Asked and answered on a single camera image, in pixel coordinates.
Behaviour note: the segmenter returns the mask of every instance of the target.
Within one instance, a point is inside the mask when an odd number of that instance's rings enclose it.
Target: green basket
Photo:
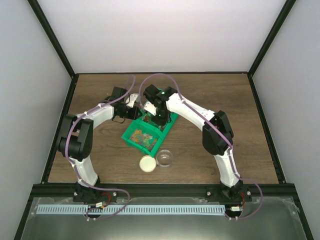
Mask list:
[[[160,148],[161,144],[165,140],[165,137],[167,136],[170,128],[176,121],[178,114],[172,112],[170,114],[171,122],[167,123],[163,129],[160,129],[159,126],[157,126],[153,122],[145,122],[143,119],[147,118],[148,115],[149,113],[143,113],[141,117],[139,117],[136,120],[133,120],[128,126],[128,128],[125,130],[121,138],[126,142],[126,144],[129,147],[134,147],[136,149],[139,149],[142,153],[154,157],[158,149]],[[145,146],[142,146],[131,139],[133,134],[137,133],[137,131],[141,131],[141,133],[139,133],[141,135],[145,134],[148,137],[152,136],[153,144],[151,144],[149,148],[146,148]]]

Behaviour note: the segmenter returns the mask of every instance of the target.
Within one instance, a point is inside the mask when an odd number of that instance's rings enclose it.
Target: white panel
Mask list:
[[[296,1],[254,75],[281,166],[320,239],[320,1]]]
[[[39,183],[70,77],[26,0],[0,1],[0,238]]]
[[[77,73],[248,71],[285,0],[39,0]]]

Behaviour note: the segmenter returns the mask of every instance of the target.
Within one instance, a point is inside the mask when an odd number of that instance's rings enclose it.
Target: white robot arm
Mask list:
[[[165,90],[160,91],[154,85],[150,85],[145,89],[143,95],[148,100],[144,106],[144,110],[153,115],[151,118],[153,122],[159,125],[165,124],[171,112],[184,117],[202,131],[203,147],[214,156],[220,172],[220,181],[222,185],[227,189],[230,189],[227,195],[230,196],[230,194],[232,194],[231,192],[236,192],[237,189],[242,187],[242,181],[236,177],[236,175],[240,175],[234,161],[233,150],[230,149],[228,144],[213,131],[203,118],[186,106],[184,102],[215,125],[232,143],[233,132],[227,115],[224,112],[219,111],[216,113],[212,110],[205,109],[183,96],[181,99],[177,91],[171,87],[167,87]]]
[[[100,124],[107,120],[113,120],[116,116],[120,118],[137,119],[142,116],[141,111],[135,103],[139,101],[139,95],[137,93],[131,94],[126,102],[116,102],[112,105],[107,105],[112,99],[116,99],[125,92],[125,89],[115,87],[112,95],[107,97],[102,103],[99,103],[95,111],[90,113],[84,112],[85,116],[79,122],[79,126],[76,129],[78,136],[72,135],[70,138],[68,153],[69,158],[74,162],[71,164],[73,168],[77,168],[80,179],[78,183],[84,187],[82,180],[86,183],[94,186],[98,180],[98,175],[95,172],[90,158],[90,152],[92,149],[93,130]],[[61,130],[56,143],[57,150],[65,157],[65,146],[68,133],[71,125],[77,118],[82,116],[83,113],[78,115],[67,114],[64,116]]]

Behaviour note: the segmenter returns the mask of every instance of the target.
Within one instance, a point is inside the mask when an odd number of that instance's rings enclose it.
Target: purple cable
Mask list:
[[[100,190],[100,191],[118,191],[118,192],[123,192],[123,193],[125,193],[125,194],[127,195],[127,197],[128,197],[126,204],[125,204],[120,210],[118,210],[118,211],[116,211],[115,213],[113,213],[113,214],[111,214],[111,215],[108,215],[108,216],[106,216],[106,217],[99,217],[99,218],[98,218],[99,220],[111,218],[111,217],[117,215],[118,213],[120,213],[120,212],[129,204],[130,194],[129,194],[129,192],[127,192],[127,191],[124,190],[124,189],[101,188],[101,187],[92,186],[91,184],[89,184],[89,183],[87,183],[86,181],[84,181],[84,180],[81,178],[81,176],[80,176],[80,174],[79,174],[79,172],[78,172],[77,166],[75,165],[76,162],[73,161],[73,160],[69,157],[69,154],[68,154],[70,138],[71,138],[71,135],[72,135],[72,133],[73,133],[76,125],[78,124],[78,122],[79,122],[82,118],[84,118],[86,115],[89,115],[90,113],[92,113],[93,111],[95,111],[95,110],[97,110],[97,109],[100,109],[100,108],[103,108],[103,107],[105,107],[105,106],[107,106],[107,105],[113,104],[113,103],[115,103],[115,102],[123,99],[127,94],[129,94],[130,91],[132,90],[132,88],[134,87],[135,82],[136,82],[136,77],[135,77],[134,75],[132,75],[132,76],[133,76],[132,85],[131,85],[131,87],[129,88],[129,90],[128,90],[124,95],[122,95],[121,97],[119,97],[119,98],[117,98],[117,99],[115,99],[115,100],[113,100],[113,101],[111,101],[111,102],[101,104],[101,106],[96,106],[96,107],[90,109],[89,111],[84,112],[84,114],[82,114],[81,116],[79,116],[79,117],[74,121],[73,125],[71,126],[71,128],[70,128],[70,130],[69,130],[69,133],[68,133],[68,136],[67,136],[67,138],[66,138],[66,142],[65,142],[65,151],[64,151],[65,158],[71,163],[72,167],[74,168],[74,171],[75,171],[75,174],[76,174],[77,178],[80,179],[81,182],[82,182],[84,185],[88,186],[89,188],[92,188],[92,189],[95,189],[95,190]]]
[[[128,78],[127,81],[126,81],[126,83],[125,83],[125,87],[124,87],[125,89],[128,88],[129,80],[130,80],[130,78]]]
[[[254,214],[256,214],[256,213],[260,210],[260,208],[261,208],[261,206],[262,206],[263,199],[264,199],[264,195],[263,195],[263,192],[262,192],[261,187],[260,187],[256,182],[254,182],[254,181],[252,181],[252,180],[250,180],[250,179],[247,179],[247,178],[241,178],[240,176],[238,176],[238,175],[236,174],[235,166],[234,166],[234,164],[233,164],[233,160],[232,160],[231,152],[230,152],[230,151],[232,150],[232,148],[233,148],[231,142],[230,142],[209,120],[207,120],[207,119],[206,119],[203,115],[201,115],[197,110],[195,110],[192,106],[190,106],[188,103],[186,103],[186,102],[184,101],[183,96],[182,96],[182,94],[181,94],[181,92],[180,92],[179,86],[178,86],[177,82],[174,80],[174,78],[171,77],[170,75],[167,75],[167,74],[164,74],[164,73],[155,73],[155,74],[152,74],[152,75],[146,77],[146,78],[142,81],[142,83],[140,84],[140,87],[139,87],[139,96],[141,96],[141,89],[142,89],[143,84],[144,84],[148,79],[150,79],[150,78],[152,78],[152,77],[155,77],[155,76],[165,76],[165,77],[169,78],[169,79],[174,83],[175,88],[176,88],[176,90],[177,90],[177,92],[178,92],[178,95],[179,95],[182,103],[183,103],[184,105],[186,105],[189,109],[191,109],[191,110],[192,110],[195,114],[197,114],[200,118],[202,118],[202,119],[228,144],[229,149],[227,150],[227,153],[228,153],[228,158],[229,158],[229,161],[230,161],[230,164],[231,164],[231,168],[232,168],[233,174],[235,175],[235,177],[236,177],[237,179],[239,179],[239,180],[241,180],[241,181],[248,181],[248,182],[253,183],[253,184],[258,188],[258,190],[259,190],[259,192],[260,192],[260,195],[261,195],[261,200],[260,200],[259,207],[258,207],[254,212],[252,212],[251,214],[249,214],[248,216],[239,217],[238,220],[240,220],[240,219],[247,219],[247,218],[253,216]],[[144,106],[143,106],[143,104],[142,104],[142,102],[141,102],[141,98],[140,98],[140,100],[139,100],[139,103],[140,103],[141,108],[144,109]]]

